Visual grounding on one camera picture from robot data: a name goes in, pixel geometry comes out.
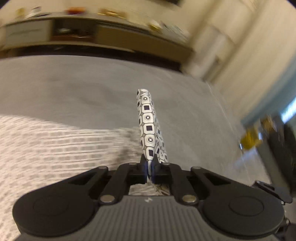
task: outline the screw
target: screw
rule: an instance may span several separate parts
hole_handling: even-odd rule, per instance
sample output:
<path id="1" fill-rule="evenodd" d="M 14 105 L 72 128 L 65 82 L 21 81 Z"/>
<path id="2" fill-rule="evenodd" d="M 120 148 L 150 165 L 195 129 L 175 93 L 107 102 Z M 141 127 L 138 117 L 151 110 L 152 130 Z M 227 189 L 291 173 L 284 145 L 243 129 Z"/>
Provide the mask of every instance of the screw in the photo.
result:
<path id="1" fill-rule="evenodd" d="M 197 199 L 196 199 L 196 196 L 188 194 L 188 195 L 184 195 L 182 197 L 182 200 L 187 203 L 193 203 L 193 202 L 196 202 Z"/>
<path id="2" fill-rule="evenodd" d="M 115 200 L 115 197 L 107 194 L 107 195 L 101 196 L 100 200 L 103 203 L 111 203 Z"/>

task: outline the white patterned fabric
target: white patterned fabric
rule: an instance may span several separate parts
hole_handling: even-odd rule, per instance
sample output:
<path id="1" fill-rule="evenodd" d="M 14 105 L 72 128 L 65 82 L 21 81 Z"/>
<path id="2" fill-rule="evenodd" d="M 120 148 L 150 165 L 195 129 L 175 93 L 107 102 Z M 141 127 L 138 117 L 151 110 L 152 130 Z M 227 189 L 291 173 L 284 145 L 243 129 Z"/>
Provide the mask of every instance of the white patterned fabric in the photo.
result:
<path id="1" fill-rule="evenodd" d="M 89 130 L 22 116 L 0 115 L 0 241 L 19 231 L 12 218 L 25 193 L 97 166 L 139 162 L 139 129 Z M 148 181 L 131 195 L 159 195 Z"/>
<path id="2" fill-rule="evenodd" d="M 137 107 L 140 141 L 143 153 L 148 161 L 148 173 L 151 175 L 151 162 L 154 154 L 157 155 L 160 163 L 168 162 L 168 158 L 153 101 L 148 90 L 138 89 Z"/>

